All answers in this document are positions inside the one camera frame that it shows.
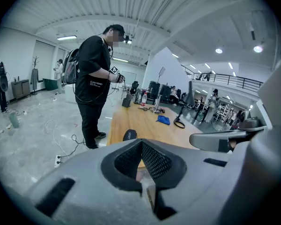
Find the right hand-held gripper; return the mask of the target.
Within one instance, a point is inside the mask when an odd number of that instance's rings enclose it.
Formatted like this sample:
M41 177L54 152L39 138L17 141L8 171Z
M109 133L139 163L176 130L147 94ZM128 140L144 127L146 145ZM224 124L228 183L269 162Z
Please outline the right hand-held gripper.
M247 132L281 129L281 59L257 94L259 100L238 129Z

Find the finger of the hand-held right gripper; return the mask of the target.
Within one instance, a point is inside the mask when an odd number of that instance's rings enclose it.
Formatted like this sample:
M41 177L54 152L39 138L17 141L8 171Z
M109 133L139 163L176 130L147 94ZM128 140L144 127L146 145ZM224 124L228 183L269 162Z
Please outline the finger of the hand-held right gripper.
M197 133L189 137L192 146L205 151L228 152L229 140L245 139L248 132L241 130L231 130L214 133Z

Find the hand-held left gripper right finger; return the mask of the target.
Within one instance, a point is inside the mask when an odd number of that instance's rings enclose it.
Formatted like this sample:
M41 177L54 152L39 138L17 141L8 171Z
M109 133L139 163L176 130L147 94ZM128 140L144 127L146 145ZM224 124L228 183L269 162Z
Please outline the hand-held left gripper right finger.
M164 162L155 178L155 210L141 225L239 225L249 214L244 167L249 144L231 154L142 140L144 158Z

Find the black oval object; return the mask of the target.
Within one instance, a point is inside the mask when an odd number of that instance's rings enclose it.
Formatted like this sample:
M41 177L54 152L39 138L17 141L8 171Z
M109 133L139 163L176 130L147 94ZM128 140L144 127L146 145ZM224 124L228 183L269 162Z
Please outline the black oval object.
M128 129L123 137L123 141L129 141L137 138L137 132L134 129Z

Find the black balcony railing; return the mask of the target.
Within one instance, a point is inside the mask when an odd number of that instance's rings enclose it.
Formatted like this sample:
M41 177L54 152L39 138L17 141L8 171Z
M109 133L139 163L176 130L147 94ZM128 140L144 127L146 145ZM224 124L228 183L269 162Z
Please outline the black balcony railing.
M195 81L207 82L207 80L205 79L207 73L201 73L201 72L195 73L183 65L181 65L181 67L183 68L183 70L186 72L186 74L189 76L190 79ZM234 76L234 75L216 74L214 72L212 72L209 82L230 85L254 92L257 92L257 90L263 85L263 82L256 81L253 79Z

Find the black bin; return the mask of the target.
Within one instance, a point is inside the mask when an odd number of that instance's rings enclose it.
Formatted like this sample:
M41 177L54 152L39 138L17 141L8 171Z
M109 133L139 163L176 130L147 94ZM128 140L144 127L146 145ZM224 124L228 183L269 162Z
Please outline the black bin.
M168 103L169 99L170 99L170 94L171 94L171 87L168 85L162 84L159 94L161 95L161 102Z
M149 99L156 99L159 94L160 83L155 81L150 81L148 91L148 98Z

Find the light panel on stand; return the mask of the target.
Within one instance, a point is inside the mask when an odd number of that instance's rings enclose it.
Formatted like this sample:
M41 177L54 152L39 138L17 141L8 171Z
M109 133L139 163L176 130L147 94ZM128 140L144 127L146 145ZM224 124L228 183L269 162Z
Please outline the light panel on stand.
M162 67L161 70L159 71L157 83L159 83L160 77L164 74L165 70L166 70L165 67Z

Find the black rectangular box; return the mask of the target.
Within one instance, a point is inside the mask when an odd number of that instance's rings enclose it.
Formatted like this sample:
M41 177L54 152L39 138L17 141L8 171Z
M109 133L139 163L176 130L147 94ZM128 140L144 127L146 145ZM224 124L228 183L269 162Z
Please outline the black rectangular box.
M123 99L122 106L125 108L129 108L132 97L133 96L131 94L127 94L126 97Z

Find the black office chair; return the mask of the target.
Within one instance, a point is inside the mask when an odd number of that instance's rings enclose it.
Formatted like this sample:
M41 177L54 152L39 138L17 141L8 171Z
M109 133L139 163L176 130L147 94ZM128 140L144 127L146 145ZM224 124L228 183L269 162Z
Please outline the black office chair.
M138 81L134 81L132 83L132 86L131 86L130 91L129 91L131 95L134 95L136 93L138 86L139 86Z

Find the grey-green floor bin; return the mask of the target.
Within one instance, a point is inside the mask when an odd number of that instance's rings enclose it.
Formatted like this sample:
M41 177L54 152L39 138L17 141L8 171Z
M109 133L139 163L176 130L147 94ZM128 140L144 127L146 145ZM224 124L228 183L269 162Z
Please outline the grey-green floor bin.
M10 120L10 122L11 122L11 124L12 124L12 126L14 128L18 128L19 127L19 120L17 118L16 112L11 112L9 114L9 120Z

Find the green bin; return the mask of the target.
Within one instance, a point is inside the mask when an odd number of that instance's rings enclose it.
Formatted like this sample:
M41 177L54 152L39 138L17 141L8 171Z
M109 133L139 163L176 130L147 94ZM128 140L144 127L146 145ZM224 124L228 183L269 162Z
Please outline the green bin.
M43 79L43 84L46 90L58 89L58 81L56 79Z

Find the whiteboard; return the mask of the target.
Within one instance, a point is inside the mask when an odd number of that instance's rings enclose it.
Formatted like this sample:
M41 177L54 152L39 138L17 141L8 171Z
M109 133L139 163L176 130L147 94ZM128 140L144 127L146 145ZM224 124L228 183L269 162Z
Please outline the whiteboard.
M125 83L127 84L133 84L134 81L136 81L137 74L136 73L131 73L127 71L122 71L121 75L125 77Z

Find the grey cabinet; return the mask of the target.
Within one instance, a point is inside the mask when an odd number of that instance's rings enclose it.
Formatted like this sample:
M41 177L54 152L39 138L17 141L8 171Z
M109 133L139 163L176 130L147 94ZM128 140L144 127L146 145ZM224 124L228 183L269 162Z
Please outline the grey cabinet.
M16 100L26 96L31 96L30 82L28 79L11 82L11 87L14 99Z

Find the grey hanging garment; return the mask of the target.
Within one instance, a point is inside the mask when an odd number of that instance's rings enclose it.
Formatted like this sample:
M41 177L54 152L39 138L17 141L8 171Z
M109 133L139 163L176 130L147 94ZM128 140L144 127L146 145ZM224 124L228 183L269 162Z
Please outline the grey hanging garment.
M32 86L33 91L37 89L37 83L38 83L38 69L33 68L31 72L31 79L30 79L30 84Z

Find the wooden coat rack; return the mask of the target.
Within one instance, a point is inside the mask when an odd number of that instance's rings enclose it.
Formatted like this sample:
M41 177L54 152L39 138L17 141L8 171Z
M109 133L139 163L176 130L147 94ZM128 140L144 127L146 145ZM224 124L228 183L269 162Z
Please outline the wooden coat rack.
M35 56L35 57L34 57L34 61L33 61L33 66L34 66L33 68L36 68L36 65L37 65L37 63L38 63L37 59L38 59L38 57ZM32 92L32 95L36 95L36 94L37 94L37 93L36 93L36 90Z

